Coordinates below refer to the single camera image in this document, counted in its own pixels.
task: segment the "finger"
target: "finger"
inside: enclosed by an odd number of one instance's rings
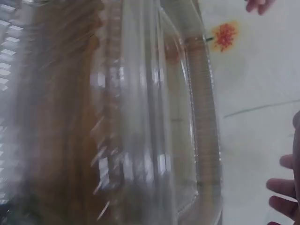
[[[296,202],[291,202],[289,200],[272,196],[269,199],[269,205],[276,211],[282,213],[283,215],[295,220],[298,214],[298,204]]]
[[[255,2],[255,0],[249,0],[248,4],[246,6],[246,10],[247,12],[251,12],[253,9],[255,9],[257,7],[257,3]]]
[[[258,5],[263,5],[266,3],[266,0],[255,0]]]
[[[295,181],[293,180],[270,179],[267,181],[267,189],[296,199]]]
[[[275,2],[275,0],[266,0],[263,5],[259,5],[258,14],[263,15]]]
[[[294,128],[296,128],[300,124],[300,111],[296,113],[292,120],[292,124],[294,125]]]
[[[294,225],[300,225],[300,213],[298,213],[297,218],[295,219]]]
[[[280,165],[285,168],[292,169],[293,168],[293,155],[285,155],[280,158]]]
[[[292,164],[294,170],[296,195],[298,202],[300,200],[300,127],[295,130],[294,143],[292,147]]]
[[[275,222],[269,222],[268,225],[280,225],[280,224],[275,223]]]

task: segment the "clear plastic container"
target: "clear plastic container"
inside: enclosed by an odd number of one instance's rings
[[[214,224],[201,27],[185,0],[0,0],[0,224]]]

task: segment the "orange flower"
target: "orange flower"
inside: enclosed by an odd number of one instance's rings
[[[212,50],[224,52],[233,47],[234,41],[239,34],[238,22],[224,23],[212,30],[214,42]]]

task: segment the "fingertip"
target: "fingertip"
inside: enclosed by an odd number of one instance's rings
[[[293,168],[293,155],[284,155],[280,158],[279,163],[281,166],[292,169]]]
[[[266,0],[256,0],[256,3],[257,3],[258,5],[263,5],[263,4],[266,3]]]
[[[280,224],[275,223],[275,222],[269,222],[268,225],[280,225]]]
[[[274,179],[267,180],[267,182],[266,182],[267,189],[270,190],[272,188],[273,181],[274,181]]]
[[[269,205],[273,206],[276,203],[277,196],[273,195],[269,198]]]
[[[249,0],[246,6],[246,11],[250,13],[253,11],[253,9],[255,9],[256,6],[257,4],[254,0]]]
[[[296,115],[294,116],[293,120],[292,120],[292,124],[294,126],[294,128],[297,128],[300,124],[300,111],[296,113]]]

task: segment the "white table surface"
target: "white table surface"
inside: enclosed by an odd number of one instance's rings
[[[265,15],[243,0],[199,0],[205,28],[237,20],[240,38],[211,52],[223,162],[224,225],[284,225],[268,206],[268,178],[291,179],[279,158],[292,152],[292,118],[300,110],[300,1],[278,0]]]

